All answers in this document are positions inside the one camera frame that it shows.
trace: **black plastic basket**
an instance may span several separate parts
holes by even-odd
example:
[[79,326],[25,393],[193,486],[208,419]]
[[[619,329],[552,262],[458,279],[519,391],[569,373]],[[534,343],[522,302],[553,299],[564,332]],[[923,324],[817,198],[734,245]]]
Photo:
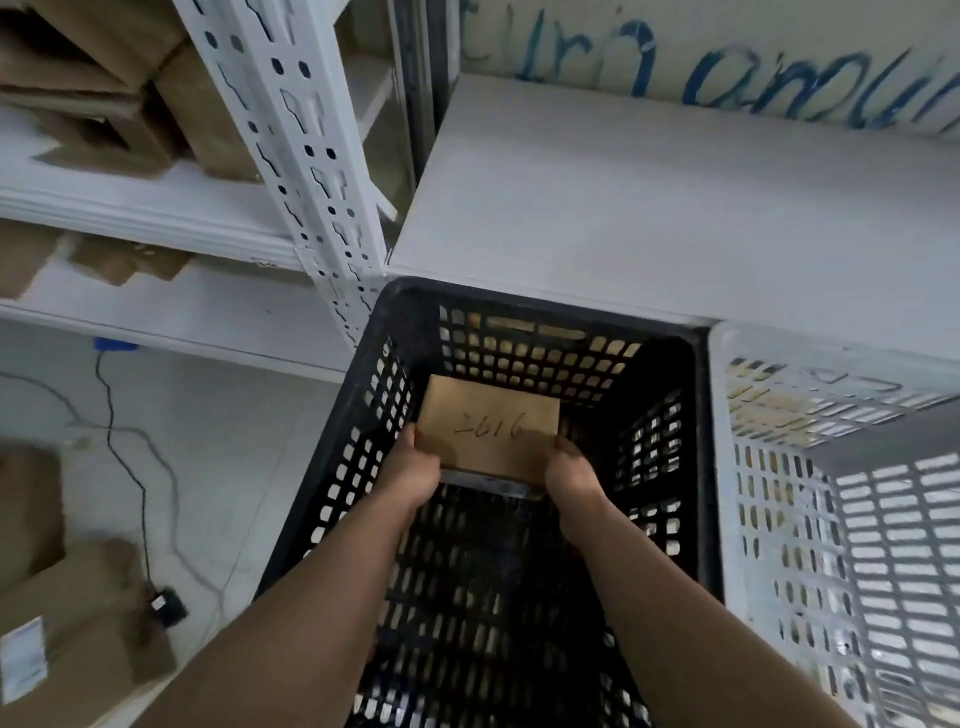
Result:
[[[562,399],[617,507],[720,595],[706,332],[425,279],[380,294],[260,593],[371,489],[432,374]],[[648,722],[549,499],[441,485],[401,541],[348,725]]]

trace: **floor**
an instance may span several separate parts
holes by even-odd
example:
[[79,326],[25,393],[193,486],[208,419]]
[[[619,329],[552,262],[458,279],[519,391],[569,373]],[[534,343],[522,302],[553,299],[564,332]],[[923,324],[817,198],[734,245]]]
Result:
[[[91,338],[0,321],[0,352],[0,372],[45,383],[82,420],[107,422]],[[190,613],[169,633],[183,665],[250,603],[337,386],[150,349],[108,352],[102,373],[115,426],[144,430],[176,476],[139,437],[114,434],[148,492],[154,581],[174,587]],[[64,402],[22,380],[0,376],[0,401],[0,439],[60,449],[68,543],[104,535],[140,543],[139,491],[109,454],[105,432],[72,422]],[[154,692],[101,724],[129,725]]]

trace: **wire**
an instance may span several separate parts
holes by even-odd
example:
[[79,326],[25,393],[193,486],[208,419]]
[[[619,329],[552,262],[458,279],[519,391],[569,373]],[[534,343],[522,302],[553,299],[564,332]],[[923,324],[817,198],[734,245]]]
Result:
[[99,352],[97,354],[97,363],[93,367],[93,374],[96,375],[100,383],[104,385],[104,389],[107,390],[107,409],[109,410],[107,420],[107,449],[113,454],[116,461],[123,466],[123,469],[127,471],[130,480],[136,483],[136,487],[140,489],[140,536],[143,539],[143,563],[147,572],[147,583],[150,584],[150,588],[154,590],[154,595],[156,595],[156,584],[154,584],[154,578],[150,572],[150,546],[147,542],[147,489],[143,483],[140,482],[140,478],[133,474],[130,466],[127,465],[127,461],[120,457],[120,453],[117,452],[113,446],[113,391],[110,389],[110,385],[107,384],[107,380],[104,379],[104,376],[100,373],[100,365],[103,363],[105,353],[106,352]]
[[207,580],[202,574],[200,574],[194,567],[193,564],[184,556],[183,552],[180,550],[180,480],[177,478],[177,473],[174,471],[173,467],[169,462],[160,454],[159,450],[154,445],[154,441],[151,440],[150,435],[146,431],[140,429],[139,427],[127,427],[127,426],[108,426],[100,425],[99,423],[91,422],[86,418],[82,417],[80,411],[77,409],[76,405],[62,392],[51,387],[44,381],[40,379],[33,378],[32,376],[17,375],[12,372],[0,372],[0,379],[10,379],[12,381],[20,381],[25,384],[30,384],[38,389],[42,389],[44,392],[49,394],[51,397],[58,400],[72,418],[71,422],[67,426],[79,426],[86,427],[89,429],[99,429],[106,430],[108,434],[111,432],[121,432],[130,435],[135,435],[140,438],[143,444],[150,451],[150,454],[154,457],[160,467],[167,473],[167,476],[170,478],[170,490],[172,495],[172,519],[171,519],[171,532],[170,532],[170,550],[173,551],[174,556],[177,557],[177,560],[180,562],[180,565],[183,569],[193,577],[203,589],[213,594],[217,603],[217,612],[220,615],[221,623],[226,622],[227,620],[227,611],[224,600],[223,590],[217,589],[209,580]]

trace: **person's left arm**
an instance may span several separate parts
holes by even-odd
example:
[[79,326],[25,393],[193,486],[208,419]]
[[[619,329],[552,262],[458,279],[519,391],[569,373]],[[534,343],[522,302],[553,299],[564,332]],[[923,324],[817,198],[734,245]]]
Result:
[[134,728],[340,728],[403,532],[440,481],[407,425],[372,492],[205,647]]

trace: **wall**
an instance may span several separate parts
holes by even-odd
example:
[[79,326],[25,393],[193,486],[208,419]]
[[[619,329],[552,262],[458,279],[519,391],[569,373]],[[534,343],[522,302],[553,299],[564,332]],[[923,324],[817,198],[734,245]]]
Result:
[[462,70],[960,139],[956,0],[460,0]]

